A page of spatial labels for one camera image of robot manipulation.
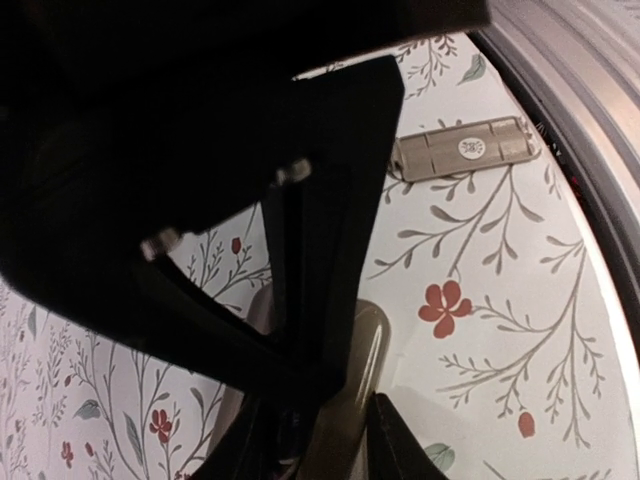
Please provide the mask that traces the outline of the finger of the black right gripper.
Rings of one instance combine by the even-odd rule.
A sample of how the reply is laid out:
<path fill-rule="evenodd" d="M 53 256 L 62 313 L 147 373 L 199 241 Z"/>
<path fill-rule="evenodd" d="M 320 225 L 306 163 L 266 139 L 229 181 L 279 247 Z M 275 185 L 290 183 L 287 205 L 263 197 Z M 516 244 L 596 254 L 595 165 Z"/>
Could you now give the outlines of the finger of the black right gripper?
<path fill-rule="evenodd" d="M 281 326 L 257 332 L 161 257 L 139 267 L 151 321 L 140 349 L 276 404 L 332 397 L 403 96 L 383 56 L 282 85 L 258 106 L 254 131 L 224 124 L 216 197 L 184 211 L 179 228 L 199 233 L 260 202 Z"/>

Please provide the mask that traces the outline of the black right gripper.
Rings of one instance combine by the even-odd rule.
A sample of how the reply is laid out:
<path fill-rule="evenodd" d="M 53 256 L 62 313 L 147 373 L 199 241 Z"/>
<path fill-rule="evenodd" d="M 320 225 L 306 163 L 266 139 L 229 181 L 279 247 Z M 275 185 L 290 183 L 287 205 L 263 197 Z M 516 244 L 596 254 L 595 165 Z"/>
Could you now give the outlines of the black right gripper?
<path fill-rule="evenodd" d="M 50 296 L 94 249 L 125 257 L 169 223 L 161 193 L 195 132 L 248 91 L 324 63 L 489 23 L 483 1 L 5 1 L 1 275 Z"/>

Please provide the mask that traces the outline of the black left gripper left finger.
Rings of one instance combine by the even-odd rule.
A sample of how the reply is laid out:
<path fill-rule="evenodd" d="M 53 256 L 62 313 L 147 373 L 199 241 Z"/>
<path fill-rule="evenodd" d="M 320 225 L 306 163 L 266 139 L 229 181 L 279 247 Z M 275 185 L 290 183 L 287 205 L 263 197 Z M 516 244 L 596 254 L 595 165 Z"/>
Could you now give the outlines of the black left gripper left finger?
<path fill-rule="evenodd" d="M 300 462 L 299 429 L 270 406 L 244 401 L 219 443 L 191 475 L 210 479 L 290 479 Z"/>

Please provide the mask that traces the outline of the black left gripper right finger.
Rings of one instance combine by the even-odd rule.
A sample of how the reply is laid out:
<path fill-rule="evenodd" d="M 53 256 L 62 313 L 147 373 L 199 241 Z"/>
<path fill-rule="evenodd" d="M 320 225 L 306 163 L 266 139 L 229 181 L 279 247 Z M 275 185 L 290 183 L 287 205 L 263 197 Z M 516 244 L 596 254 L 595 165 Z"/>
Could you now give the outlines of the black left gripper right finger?
<path fill-rule="evenodd" d="M 368 402 L 368 476 L 374 480 L 447 480 L 384 393 Z"/>

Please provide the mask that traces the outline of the white remote control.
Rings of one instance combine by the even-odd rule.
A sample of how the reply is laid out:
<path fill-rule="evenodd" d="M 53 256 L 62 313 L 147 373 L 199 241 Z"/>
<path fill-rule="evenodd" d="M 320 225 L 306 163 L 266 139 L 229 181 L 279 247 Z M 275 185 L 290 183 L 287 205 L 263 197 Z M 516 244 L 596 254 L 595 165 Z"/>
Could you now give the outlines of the white remote control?
<path fill-rule="evenodd" d="M 272 285 L 253 297 L 246 321 L 260 333 L 275 328 Z M 349 479 L 363 444 L 369 396 L 376 389 L 390 339 L 390 322 L 376 304 L 358 299 L 351 352 L 343 389 L 325 404 L 316 420 L 311 442 L 298 467 L 286 479 Z M 225 387 L 207 451 L 210 456 L 240 412 L 244 394 Z"/>

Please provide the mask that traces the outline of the remote battery cover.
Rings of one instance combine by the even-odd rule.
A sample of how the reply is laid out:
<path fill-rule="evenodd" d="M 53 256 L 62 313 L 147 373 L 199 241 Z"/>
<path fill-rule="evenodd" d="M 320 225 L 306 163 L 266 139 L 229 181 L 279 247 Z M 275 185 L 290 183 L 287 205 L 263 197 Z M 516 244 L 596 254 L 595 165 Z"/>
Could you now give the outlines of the remote battery cover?
<path fill-rule="evenodd" d="M 400 137 L 389 171 L 414 183 L 528 162 L 541 151 L 528 122 L 508 116 Z"/>

